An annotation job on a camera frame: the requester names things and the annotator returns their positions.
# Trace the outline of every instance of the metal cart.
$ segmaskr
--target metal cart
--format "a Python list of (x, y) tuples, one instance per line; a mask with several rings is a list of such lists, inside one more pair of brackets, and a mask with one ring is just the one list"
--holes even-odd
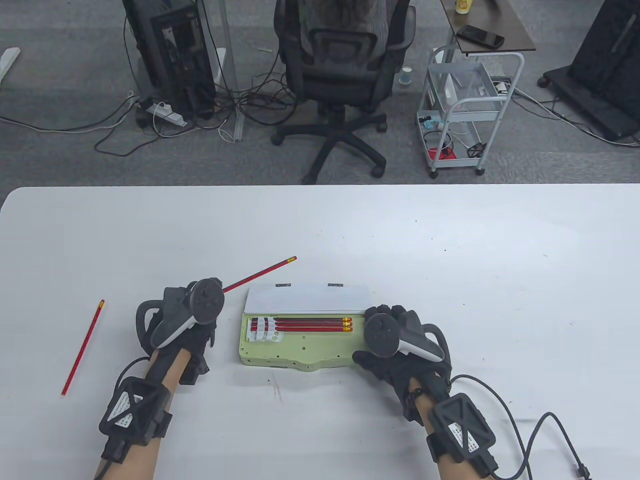
[[(474, 57), (475, 61), (451, 62), (453, 51), (458, 45), (454, 35), (449, 42), (449, 45), (434, 50), (429, 57), (420, 106), (415, 117), (432, 179), (438, 177), (439, 168), (455, 166), (475, 166), (476, 175), (484, 173), (484, 164), (495, 134), (524, 68), (524, 57), (519, 52), (470, 53), (467, 57)], [(445, 53), (445, 61), (437, 63), (436, 56), (441, 51)], [(478, 59), (483, 56), (507, 55), (518, 59), (518, 67), (506, 94), (499, 95)], [(476, 122), (494, 122), (486, 143), (480, 138)], [(452, 124), (462, 125), (467, 131), (452, 131)], [(465, 147), (466, 152), (462, 158), (453, 154), (453, 146), (456, 144), (454, 138)]]

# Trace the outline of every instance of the hand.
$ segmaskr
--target hand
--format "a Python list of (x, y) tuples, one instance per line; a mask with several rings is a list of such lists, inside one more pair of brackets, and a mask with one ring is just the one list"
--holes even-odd
[[(375, 314), (391, 315), (396, 321), (404, 326), (406, 319), (404, 313), (406, 310), (400, 305), (396, 305), (393, 309), (386, 305), (380, 305), (378, 308), (372, 307), (365, 312), (365, 321), (369, 320)], [(386, 381), (391, 385), (403, 407), (403, 415), (409, 420), (415, 420), (420, 425), (424, 425), (420, 417), (419, 409), (409, 395), (410, 391), (416, 388), (428, 388), (428, 386), (439, 386), (447, 388), (451, 377), (451, 364), (449, 352), (444, 337), (438, 338), (440, 347), (446, 352), (443, 362), (430, 362), (413, 353), (405, 355), (404, 353), (396, 353), (390, 358), (380, 358), (368, 351), (355, 351), (353, 353), (353, 361), (360, 367), (372, 372), (379, 380)], [(413, 384), (410, 389), (410, 381), (414, 378), (418, 385)]]

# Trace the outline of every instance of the paper cup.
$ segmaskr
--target paper cup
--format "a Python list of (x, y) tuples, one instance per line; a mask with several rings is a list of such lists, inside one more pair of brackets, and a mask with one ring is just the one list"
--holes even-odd
[(471, 10), (471, 4), (474, 0), (456, 0), (456, 13), (466, 15)]

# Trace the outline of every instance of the smartphone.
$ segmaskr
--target smartphone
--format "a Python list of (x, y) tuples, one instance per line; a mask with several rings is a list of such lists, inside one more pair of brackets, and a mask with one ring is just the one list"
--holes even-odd
[(474, 42), (475, 44), (482, 45), (483, 47), (487, 47), (491, 50), (499, 49), (504, 43), (503, 36), (491, 33), (487, 30), (482, 30), (478, 27), (473, 27), (471, 25), (463, 26), (460, 30), (458, 30), (457, 35), (460, 38), (468, 40), (469, 42)]

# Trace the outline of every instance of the red pencil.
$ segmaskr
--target red pencil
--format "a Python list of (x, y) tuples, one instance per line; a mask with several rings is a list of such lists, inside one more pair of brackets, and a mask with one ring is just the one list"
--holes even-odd
[(290, 264), (291, 262), (298, 260), (297, 257), (291, 257), (290, 259), (286, 259), (283, 260), (280, 263), (276, 263), (275, 265), (270, 266), (269, 268), (265, 268), (264, 270), (260, 270), (258, 273), (254, 273), (251, 276), (248, 276), (246, 278), (244, 278), (243, 280), (240, 280), (239, 282), (236, 282), (234, 284), (229, 285), (228, 287), (222, 289), (222, 291), (224, 293), (230, 292), (231, 290), (240, 287), (241, 285), (244, 285), (247, 282), (251, 282), (252, 280), (255, 280), (256, 278), (258, 278), (259, 276), (262, 275), (266, 275), (269, 272), (272, 272), (280, 267), (284, 267), (285, 265)]
[[(252, 322), (251, 323), (251, 326), (257, 326), (257, 325), (258, 325), (258, 322)], [(283, 326), (283, 327), (297, 326), (297, 327), (317, 327), (317, 328), (334, 327), (334, 328), (338, 328), (338, 327), (343, 327), (343, 326), (353, 326), (353, 323), (352, 322), (344, 322), (344, 321), (339, 321), (339, 322), (284, 322), (284, 323), (276, 322), (275, 326)]]
[(98, 308), (96, 309), (95, 314), (93, 315), (93, 320), (91, 320), (91, 325), (89, 325), (89, 330), (86, 332), (86, 335), (84, 336), (84, 342), (82, 342), (82, 346), (80, 347), (80, 352), (78, 352), (78, 356), (76, 357), (74, 366), (71, 368), (71, 372), (67, 377), (67, 382), (65, 383), (65, 387), (62, 389), (63, 397), (67, 394), (69, 387), (71, 386), (71, 382), (73, 381), (74, 376), (76, 376), (76, 371), (78, 370), (78, 366), (80, 365), (80, 361), (82, 360), (84, 351), (86, 350), (86, 346), (89, 345), (89, 339), (91, 338), (93, 329), (95, 328), (95, 324), (98, 322), (98, 317), (100, 316), (100, 312), (102, 312), (103, 308), (104, 308), (104, 300), (100, 300), (100, 303), (98, 304)]
[[(257, 332), (258, 327), (257, 326), (252, 326), (251, 327), (251, 331), (252, 332)], [(336, 327), (336, 326), (326, 326), (326, 327), (297, 327), (297, 326), (277, 326), (276, 327), (276, 332), (298, 332), (298, 333), (319, 333), (319, 332), (353, 332), (352, 327), (350, 326), (340, 326), (340, 327)]]

